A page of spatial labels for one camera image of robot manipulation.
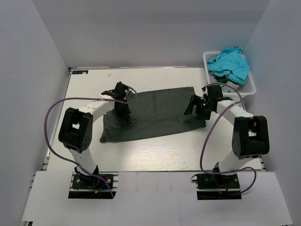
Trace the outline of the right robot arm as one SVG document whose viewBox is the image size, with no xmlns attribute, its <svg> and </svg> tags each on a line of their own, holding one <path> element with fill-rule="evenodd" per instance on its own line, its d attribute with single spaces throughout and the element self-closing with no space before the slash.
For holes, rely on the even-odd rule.
<svg viewBox="0 0 301 226">
<path fill-rule="evenodd" d="M 200 155 L 200 169 L 209 175 L 233 175 L 251 167 L 243 167 L 252 159 L 260 158 L 269 153 L 268 122 L 264 116 L 255 116 L 239 107 L 240 102 L 234 102 L 229 97 L 199 97 L 192 95 L 185 115 L 192 114 L 196 107 L 197 117 L 209 120 L 211 112 L 219 116 L 209 130 Z M 225 118 L 233 126 L 231 147 L 232 151 L 215 166 L 217 172 L 209 172 L 203 168 L 203 157 L 209 138 L 221 118 Z"/>
</svg>

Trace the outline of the dark grey t shirt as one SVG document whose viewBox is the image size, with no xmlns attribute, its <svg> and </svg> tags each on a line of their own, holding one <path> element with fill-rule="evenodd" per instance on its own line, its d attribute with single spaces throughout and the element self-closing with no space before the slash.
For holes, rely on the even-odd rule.
<svg viewBox="0 0 301 226">
<path fill-rule="evenodd" d="M 130 115 L 117 118 L 117 111 L 103 117 L 101 143 L 118 143 L 168 136 L 206 127 L 195 113 L 185 115 L 193 87 L 162 89 L 138 93 L 129 104 Z"/>
</svg>

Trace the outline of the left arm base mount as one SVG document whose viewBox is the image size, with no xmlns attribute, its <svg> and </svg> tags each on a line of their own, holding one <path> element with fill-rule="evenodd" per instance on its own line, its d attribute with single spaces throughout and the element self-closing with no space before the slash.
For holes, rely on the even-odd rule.
<svg viewBox="0 0 301 226">
<path fill-rule="evenodd" d="M 76 174 L 72 173 L 71 183 L 68 198 L 69 199 L 113 199 L 117 192 L 119 174 L 117 172 L 99 173 L 108 183 L 113 196 L 111 195 L 107 185 L 98 178 L 93 178 L 93 181 L 88 181 Z"/>
</svg>

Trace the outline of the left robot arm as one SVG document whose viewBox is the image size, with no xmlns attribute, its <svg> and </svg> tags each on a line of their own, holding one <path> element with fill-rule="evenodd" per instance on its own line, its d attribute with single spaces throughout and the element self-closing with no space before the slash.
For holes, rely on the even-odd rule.
<svg viewBox="0 0 301 226">
<path fill-rule="evenodd" d="M 106 113 L 114 113 L 118 122 L 127 122 L 130 110 L 127 95 L 132 88 L 115 88 L 104 91 L 101 96 L 80 108 L 68 108 L 65 111 L 58 139 L 72 154 L 78 164 L 76 172 L 92 177 L 99 174 L 98 166 L 92 159 L 89 146 L 92 142 L 93 124 Z"/>
</svg>

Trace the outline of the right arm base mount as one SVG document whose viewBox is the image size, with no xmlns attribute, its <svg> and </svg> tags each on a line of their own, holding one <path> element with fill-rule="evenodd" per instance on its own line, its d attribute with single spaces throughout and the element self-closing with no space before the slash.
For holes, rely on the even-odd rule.
<svg viewBox="0 0 301 226">
<path fill-rule="evenodd" d="M 197 185 L 199 201 L 242 199 L 237 174 L 229 176 L 195 174 L 191 180 Z"/>
</svg>

